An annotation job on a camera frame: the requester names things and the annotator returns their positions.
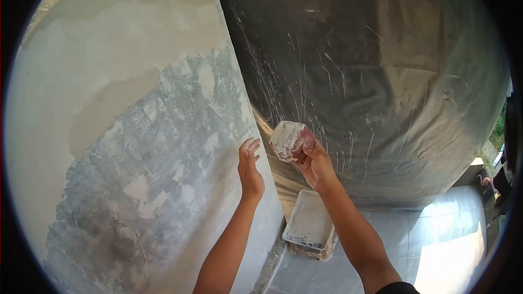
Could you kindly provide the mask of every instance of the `black sleeve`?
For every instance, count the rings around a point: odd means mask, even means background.
[[[398,281],[388,284],[377,291],[376,294],[419,294],[419,292],[411,284]]]

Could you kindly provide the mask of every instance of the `person's right hand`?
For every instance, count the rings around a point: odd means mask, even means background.
[[[303,163],[296,165],[313,190],[318,191],[324,185],[328,185],[332,180],[337,179],[330,156],[318,140],[309,147],[304,146],[303,151],[307,158]]]

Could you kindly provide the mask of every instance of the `sanding sponge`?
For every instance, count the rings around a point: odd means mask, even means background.
[[[305,124],[281,121],[274,129],[269,145],[279,160],[303,162],[307,158],[303,146],[310,146],[315,141],[316,138]]]

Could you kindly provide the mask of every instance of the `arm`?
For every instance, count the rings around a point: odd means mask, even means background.
[[[358,212],[336,177],[329,154],[319,141],[304,148],[307,159],[298,167],[320,195],[350,263],[361,277],[366,294],[402,281],[389,261],[383,242]]]
[[[229,293],[251,230],[254,212],[265,191],[262,175],[256,169],[260,140],[250,138],[239,148],[239,179],[242,198],[225,231],[203,262],[193,294]]]

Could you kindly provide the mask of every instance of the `green plant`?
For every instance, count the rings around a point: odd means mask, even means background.
[[[505,111],[507,110],[507,101],[503,104],[500,116],[497,119],[496,126],[492,130],[492,134],[489,136],[490,141],[494,146],[501,150],[503,143],[505,142]]]

